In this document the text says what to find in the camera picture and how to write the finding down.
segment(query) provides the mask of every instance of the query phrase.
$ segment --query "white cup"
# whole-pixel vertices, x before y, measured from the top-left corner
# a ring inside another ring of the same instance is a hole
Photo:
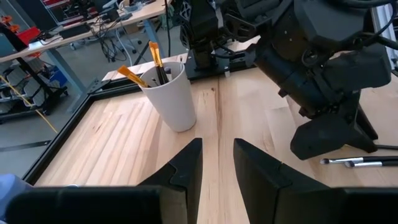
[[[185,66],[180,62],[165,62],[163,66],[171,68],[173,77],[171,82],[157,86],[160,83],[156,68],[153,67],[141,76],[151,88],[141,86],[140,88],[173,131],[189,130],[195,124],[197,116]]]

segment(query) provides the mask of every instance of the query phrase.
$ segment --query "floor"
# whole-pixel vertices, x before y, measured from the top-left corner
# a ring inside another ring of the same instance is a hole
[[[167,54],[168,42],[167,32],[160,29],[157,33],[160,43]],[[142,51],[145,43],[148,41],[147,35],[142,32],[129,35],[131,39],[139,38],[142,45],[134,43],[138,51]],[[127,40],[126,36],[121,37],[122,40]],[[171,39],[171,55],[182,54],[186,52],[186,48],[180,42],[180,29],[174,27],[170,30]],[[80,80],[85,86],[89,86],[91,82],[98,78],[102,78],[107,72],[116,70],[121,65],[129,65],[129,60],[108,62],[104,57],[100,44],[96,42],[87,42],[85,45],[75,44],[76,50],[72,50],[68,45],[58,48],[57,50],[62,54],[63,58],[68,62],[69,66],[80,77]],[[129,54],[134,61],[138,58],[139,53],[133,54],[129,50]],[[117,58],[124,59],[124,55],[119,53]],[[147,50],[144,54],[144,59],[152,61],[150,51]],[[42,60],[52,63],[44,54]],[[60,104],[54,109],[52,114],[47,118],[55,126],[57,131],[60,131],[66,122],[71,117],[71,113],[67,109],[76,98],[75,90],[68,86],[69,96],[62,98]],[[28,144],[39,141],[52,140],[56,133],[46,124],[46,122],[39,116],[29,116],[26,118],[17,118],[6,121],[0,125],[0,174],[12,173],[22,177],[36,159],[44,151],[45,146],[9,150],[10,146],[19,146],[21,144]]]

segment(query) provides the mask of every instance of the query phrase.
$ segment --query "workbench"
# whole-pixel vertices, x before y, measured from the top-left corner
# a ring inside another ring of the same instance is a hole
[[[114,25],[112,28],[109,30],[114,30],[117,28],[120,28],[121,26],[126,26],[129,24],[133,24],[139,21],[144,21],[144,27],[145,30],[148,34],[149,40],[153,42],[159,42],[159,39],[156,35],[156,30],[153,25],[153,23],[149,20],[149,18],[161,15],[165,12],[165,6],[164,6],[164,1],[163,0],[156,0],[156,2],[153,2],[149,5],[144,6],[140,11],[133,12],[132,16],[125,20],[122,21],[122,23],[118,22],[116,25]],[[96,18],[90,20],[90,21],[85,21],[85,22],[94,22]],[[109,24],[106,24],[104,28],[111,27],[113,22],[110,22]],[[73,24],[70,26],[67,26],[67,28],[77,26],[78,24]],[[92,26],[93,30],[95,32],[98,32],[100,29],[99,26]],[[25,57],[28,56],[32,53],[35,52],[43,52],[47,51],[49,58],[51,61],[55,64],[55,66],[60,69],[60,71],[65,75],[65,77],[68,79],[68,81],[72,84],[74,88],[76,88],[77,92],[79,95],[85,95],[86,94],[86,86],[80,81],[78,75],[75,74],[75,72],[70,68],[70,66],[67,64],[67,62],[63,59],[63,57],[58,53],[56,50],[57,47],[66,45],[84,38],[92,37],[93,33],[92,31],[86,32],[84,34],[76,35],[67,39],[61,38],[59,35],[56,35],[52,39],[46,40],[45,43],[48,43],[46,45],[40,45],[39,46],[34,46],[34,47],[28,47],[25,50],[22,50],[18,53],[8,55],[6,57],[1,57],[0,58],[0,63],[1,62],[7,62],[10,60],[14,60],[16,58],[20,57]],[[160,48],[161,54],[164,55],[163,49]]]
[[[135,69],[144,70],[143,66]],[[108,74],[116,77],[117,72]],[[379,134],[379,144],[398,145],[397,90],[395,76],[387,86],[363,90],[361,106]],[[79,123],[62,131],[63,141],[58,139],[60,145],[52,146],[59,150],[53,158],[42,159],[41,168],[34,165],[38,171],[29,176],[39,176],[35,186],[136,185],[193,138],[203,138],[198,223],[249,223],[233,161],[234,138],[243,138],[330,187],[398,185],[398,167],[349,169],[319,163],[325,157],[367,155],[349,146],[306,161],[295,157],[290,141],[296,128],[308,120],[299,115],[292,99],[281,98],[278,91],[257,68],[234,72],[229,78],[197,80],[192,83],[197,122],[184,133],[170,130],[142,92],[98,98],[75,115]],[[372,155],[398,156],[398,151],[379,150]]]

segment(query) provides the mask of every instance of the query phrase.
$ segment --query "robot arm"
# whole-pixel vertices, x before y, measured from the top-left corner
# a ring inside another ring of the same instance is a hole
[[[391,3],[395,14],[396,6],[395,1],[372,1],[372,6],[367,2],[218,2],[224,31],[230,37],[244,42],[261,36],[246,50],[246,63],[262,70],[280,87],[279,95],[289,95],[301,106],[299,113],[311,119],[298,127],[290,145],[300,159],[344,144],[367,152],[377,150],[373,140],[378,136],[359,105],[359,97],[363,88],[387,85],[391,67],[385,47],[376,42],[378,34],[364,38],[364,17],[370,7]],[[209,51],[203,46],[211,48],[219,35],[214,8],[204,0],[184,1],[183,6],[191,11],[182,24],[182,30],[189,30],[182,35],[189,37],[182,38],[183,43]],[[197,29],[199,24],[206,28]],[[330,59],[344,50],[351,51]]]

